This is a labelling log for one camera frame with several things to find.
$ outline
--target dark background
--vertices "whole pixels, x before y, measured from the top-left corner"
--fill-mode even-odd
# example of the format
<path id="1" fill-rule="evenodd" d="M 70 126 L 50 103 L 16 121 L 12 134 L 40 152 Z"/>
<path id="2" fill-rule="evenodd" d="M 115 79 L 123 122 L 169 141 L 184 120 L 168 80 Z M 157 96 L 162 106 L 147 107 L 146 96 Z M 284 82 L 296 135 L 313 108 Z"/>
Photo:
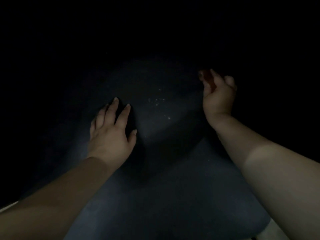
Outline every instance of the dark background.
<path id="1" fill-rule="evenodd" d="M 0 206 L 19 199 L 89 69 L 156 54 L 234 76 L 234 116 L 319 161 L 317 3 L 288 0 L 28 0 L 1 10 Z"/>

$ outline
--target hand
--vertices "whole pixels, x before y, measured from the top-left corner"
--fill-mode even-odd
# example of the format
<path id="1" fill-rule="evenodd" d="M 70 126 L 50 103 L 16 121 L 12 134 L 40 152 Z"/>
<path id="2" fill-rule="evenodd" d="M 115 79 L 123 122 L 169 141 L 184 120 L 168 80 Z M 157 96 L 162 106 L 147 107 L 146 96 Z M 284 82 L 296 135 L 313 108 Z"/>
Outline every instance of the hand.
<path id="1" fill-rule="evenodd" d="M 231 115 L 237 86 L 232 76 L 222 78 L 214 70 L 211 69 L 210 72 L 213 76 L 214 84 L 217 86 L 213 92 L 201 71 L 199 72 L 199 79 L 204 85 L 203 110 L 207 121 L 214 128 L 219 120 Z"/>
<path id="2" fill-rule="evenodd" d="M 134 129 L 129 138 L 125 129 L 131 106 L 128 104 L 119 115 L 116 123 L 116 111 L 119 100 L 115 98 L 99 111 L 91 122 L 88 158 L 95 157 L 107 164 L 111 170 L 117 170 L 130 156 L 135 144 L 137 130 Z"/>

